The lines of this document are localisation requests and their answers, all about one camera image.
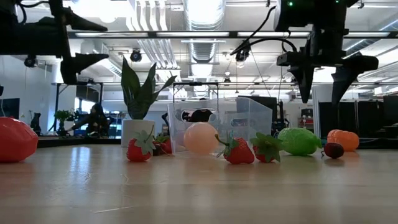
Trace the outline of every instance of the table surface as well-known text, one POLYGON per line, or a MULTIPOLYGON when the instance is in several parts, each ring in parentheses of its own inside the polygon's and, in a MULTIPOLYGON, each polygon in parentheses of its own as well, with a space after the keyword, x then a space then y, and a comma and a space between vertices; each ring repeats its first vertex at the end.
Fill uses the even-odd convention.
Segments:
POLYGON ((0 164, 2 223, 398 223, 398 151, 229 165, 120 146, 38 149, 0 164))

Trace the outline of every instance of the ventilation duct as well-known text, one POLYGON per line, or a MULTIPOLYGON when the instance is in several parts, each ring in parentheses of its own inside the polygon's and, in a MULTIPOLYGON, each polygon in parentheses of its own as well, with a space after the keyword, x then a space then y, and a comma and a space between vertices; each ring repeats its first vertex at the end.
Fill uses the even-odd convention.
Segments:
MULTIPOLYGON (((386 25, 385 27, 379 29, 379 31, 384 31, 384 32, 393 32, 393 31, 398 31, 398 19, 395 20, 394 22, 391 22, 390 24, 386 25)), ((357 43, 351 45, 347 49, 345 49, 347 56, 355 54, 356 52, 359 52, 360 50, 364 49, 365 47, 368 47, 380 39, 363 39, 358 41, 357 43)))
MULTIPOLYGON (((226 0, 184 0, 184 16, 187 30, 211 31, 220 30, 223 25, 226 0)), ((190 60, 192 75, 205 78, 213 70, 218 46, 217 43, 190 43, 190 60)), ((195 86, 194 91, 203 91, 203 87, 195 86)))

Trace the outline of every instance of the person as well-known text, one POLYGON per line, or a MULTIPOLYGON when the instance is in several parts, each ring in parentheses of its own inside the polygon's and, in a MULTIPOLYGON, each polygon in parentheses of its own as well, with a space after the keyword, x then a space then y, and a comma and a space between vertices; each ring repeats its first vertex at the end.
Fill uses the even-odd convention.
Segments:
POLYGON ((192 113, 190 122, 208 122, 212 114, 208 109, 196 110, 192 113))
POLYGON ((93 132, 98 133, 100 136, 108 135, 109 122, 106 119, 103 107, 99 103, 94 104, 91 108, 91 113, 87 114, 82 120, 78 121, 67 131, 76 130, 85 124, 88 124, 86 128, 87 135, 90 135, 93 132))

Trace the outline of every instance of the transparent container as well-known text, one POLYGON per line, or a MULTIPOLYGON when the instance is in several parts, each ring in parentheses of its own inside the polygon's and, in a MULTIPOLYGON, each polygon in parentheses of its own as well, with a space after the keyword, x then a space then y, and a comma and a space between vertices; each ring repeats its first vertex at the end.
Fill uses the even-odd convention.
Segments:
MULTIPOLYGON (((218 131, 222 140, 230 131, 233 131, 234 138, 246 141, 254 138, 257 132, 271 134, 272 110, 250 98, 171 103, 167 107, 173 153, 187 151, 184 134, 194 123, 186 121, 186 117, 200 109, 208 109, 213 113, 208 123, 218 131)), ((224 146, 220 144, 215 153, 223 149, 224 146)))

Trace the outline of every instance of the green fruit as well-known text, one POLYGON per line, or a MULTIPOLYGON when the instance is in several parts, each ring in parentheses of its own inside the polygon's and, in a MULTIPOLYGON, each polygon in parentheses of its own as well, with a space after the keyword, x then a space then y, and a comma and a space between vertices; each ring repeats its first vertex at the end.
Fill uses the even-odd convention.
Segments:
POLYGON ((283 141, 284 150, 295 156, 311 155, 322 148, 321 139, 303 128, 285 128, 280 131, 278 139, 283 141))

